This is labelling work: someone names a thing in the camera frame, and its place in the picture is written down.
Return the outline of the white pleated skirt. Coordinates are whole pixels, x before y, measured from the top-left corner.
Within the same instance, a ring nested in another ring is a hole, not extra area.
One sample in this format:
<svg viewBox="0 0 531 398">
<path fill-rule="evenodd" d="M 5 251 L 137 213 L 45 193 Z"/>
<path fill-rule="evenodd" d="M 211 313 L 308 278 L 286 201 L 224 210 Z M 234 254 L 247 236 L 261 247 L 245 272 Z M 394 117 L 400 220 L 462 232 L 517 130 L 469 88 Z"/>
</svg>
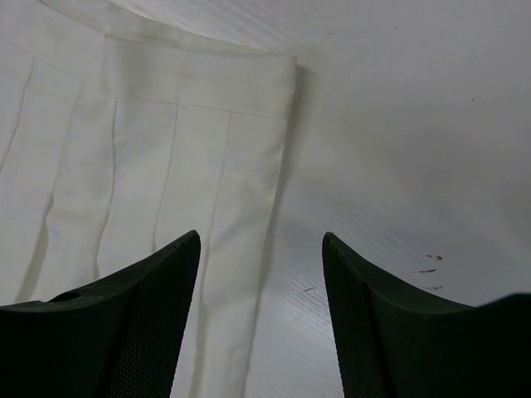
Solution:
<svg viewBox="0 0 531 398">
<path fill-rule="evenodd" d="M 109 1 L 1 4 L 1 301 L 48 299 L 182 234 L 202 254 L 175 397 L 240 397 L 292 56 Z"/>
</svg>

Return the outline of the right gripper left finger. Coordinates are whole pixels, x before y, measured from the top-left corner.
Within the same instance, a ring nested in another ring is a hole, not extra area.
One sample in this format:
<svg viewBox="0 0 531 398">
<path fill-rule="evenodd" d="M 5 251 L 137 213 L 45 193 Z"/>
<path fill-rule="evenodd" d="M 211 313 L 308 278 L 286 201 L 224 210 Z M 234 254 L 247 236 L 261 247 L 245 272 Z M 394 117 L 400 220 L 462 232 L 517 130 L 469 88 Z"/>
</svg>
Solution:
<svg viewBox="0 0 531 398">
<path fill-rule="evenodd" d="M 50 301 L 2 307 L 2 396 L 169 396 L 200 252 L 189 231 Z"/>
</svg>

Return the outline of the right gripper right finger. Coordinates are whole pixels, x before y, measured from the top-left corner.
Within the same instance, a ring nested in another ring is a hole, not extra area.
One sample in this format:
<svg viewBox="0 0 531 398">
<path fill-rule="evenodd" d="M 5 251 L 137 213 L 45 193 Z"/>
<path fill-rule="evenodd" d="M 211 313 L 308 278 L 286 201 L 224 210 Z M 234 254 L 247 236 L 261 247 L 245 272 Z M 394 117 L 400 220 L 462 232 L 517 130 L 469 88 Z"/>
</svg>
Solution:
<svg viewBox="0 0 531 398">
<path fill-rule="evenodd" d="M 528 294 L 456 303 L 378 268 L 332 233 L 322 259 L 345 396 L 529 396 Z"/>
</svg>

